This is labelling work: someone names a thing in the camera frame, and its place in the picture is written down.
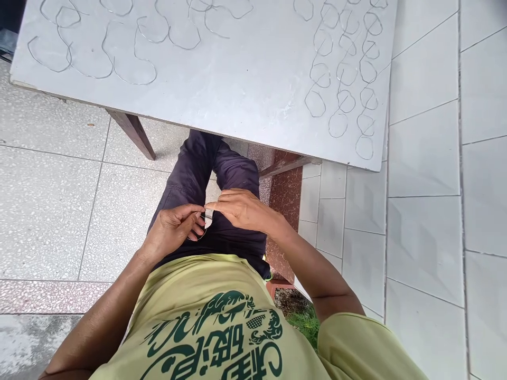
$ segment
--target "grass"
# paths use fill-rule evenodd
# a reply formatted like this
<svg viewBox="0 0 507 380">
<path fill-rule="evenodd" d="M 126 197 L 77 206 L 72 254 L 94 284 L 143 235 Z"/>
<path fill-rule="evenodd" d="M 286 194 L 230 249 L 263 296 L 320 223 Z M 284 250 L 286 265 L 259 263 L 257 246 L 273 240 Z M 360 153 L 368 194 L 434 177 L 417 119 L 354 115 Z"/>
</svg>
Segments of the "grass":
<svg viewBox="0 0 507 380">
<path fill-rule="evenodd" d="M 317 352 L 317 337 L 321 324 L 317 319 L 313 305 L 308 305 L 302 313 L 290 314 L 287 317 L 287 322 L 297 328 L 308 339 L 315 352 Z"/>
</svg>

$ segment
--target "left hand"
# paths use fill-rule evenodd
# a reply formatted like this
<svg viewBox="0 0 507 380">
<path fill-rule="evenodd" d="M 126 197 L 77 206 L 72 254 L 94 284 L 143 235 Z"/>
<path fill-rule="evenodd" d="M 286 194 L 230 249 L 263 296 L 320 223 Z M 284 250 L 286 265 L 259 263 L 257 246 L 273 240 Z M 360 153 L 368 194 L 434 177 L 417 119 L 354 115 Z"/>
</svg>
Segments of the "left hand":
<svg viewBox="0 0 507 380">
<path fill-rule="evenodd" d="M 195 204 L 160 210 L 137 254 L 157 263 L 176 251 L 187 237 L 197 241 L 195 235 L 204 233 L 205 221 L 200 216 L 204 211 L 204 207 Z"/>
</svg>

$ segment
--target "pants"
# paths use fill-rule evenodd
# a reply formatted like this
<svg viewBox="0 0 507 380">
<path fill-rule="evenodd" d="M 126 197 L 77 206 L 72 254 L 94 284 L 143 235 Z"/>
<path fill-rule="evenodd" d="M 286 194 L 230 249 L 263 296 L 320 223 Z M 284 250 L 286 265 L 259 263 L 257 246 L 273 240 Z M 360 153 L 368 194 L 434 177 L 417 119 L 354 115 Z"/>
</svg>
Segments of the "pants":
<svg viewBox="0 0 507 380">
<path fill-rule="evenodd" d="M 181 146 L 178 161 L 167 180 L 149 229 L 160 210 L 185 203 L 204 205 L 211 170 L 217 174 L 217 184 L 221 190 L 243 188 L 259 197 L 259 171 L 253 160 L 232 151 L 220 136 L 191 130 Z M 262 278 L 267 279 L 270 277 L 270 267 L 262 259 L 265 250 L 265 234 L 236 228 L 222 213 L 214 211 L 211 226 L 203 237 L 196 242 L 185 240 L 181 247 L 162 259 L 153 270 L 186 256 L 224 253 L 246 259 Z"/>
</svg>

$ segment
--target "table leg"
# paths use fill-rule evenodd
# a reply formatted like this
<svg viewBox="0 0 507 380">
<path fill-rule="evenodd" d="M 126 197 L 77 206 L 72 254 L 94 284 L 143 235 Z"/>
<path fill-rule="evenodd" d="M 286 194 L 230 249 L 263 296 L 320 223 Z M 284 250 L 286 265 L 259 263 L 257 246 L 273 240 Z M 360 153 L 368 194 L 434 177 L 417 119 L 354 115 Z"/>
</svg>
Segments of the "table leg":
<svg viewBox="0 0 507 380">
<path fill-rule="evenodd" d="M 288 170 L 295 169 L 306 164 L 320 164 L 321 162 L 322 160 L 320 159 L 290 154 L 288 157 L 283 158 L 280 161 L 275 162 L 270 167 L 264 169 L 259 173 L 259 176 L 260 179 L 268 178 L 274 176 L 275 174 L 287 172 Z"/>
<path fill-rule="evenodd" d="M 149 143 L 146 132 L 139 121 L 139 118 L 127 113 L 108 110 L 106 111 L 111 115 L 116 123 L 123 129 L 132 142 L 139 148 L 139 150 L 146 156 L 147 159 L 154 161 L 155 152 Z"/>
</svg>

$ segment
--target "t-shirt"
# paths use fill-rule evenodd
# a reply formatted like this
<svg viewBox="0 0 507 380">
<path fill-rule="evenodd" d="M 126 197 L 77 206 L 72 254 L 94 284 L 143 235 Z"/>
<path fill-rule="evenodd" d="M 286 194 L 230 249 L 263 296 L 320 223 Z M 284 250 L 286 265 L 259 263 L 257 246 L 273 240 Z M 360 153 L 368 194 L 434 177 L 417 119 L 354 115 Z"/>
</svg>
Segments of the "t-shirt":
<svg viewBox="0 0 507 380">
<path fill-rule="evenodd" d="M 387 327 L 352 313 L 322 323 L 317 354 L 247 261 L 223 254 L 151 273 L 124 343 L 91 377 L 201 378 L 426 379 Z"/>
</svg>

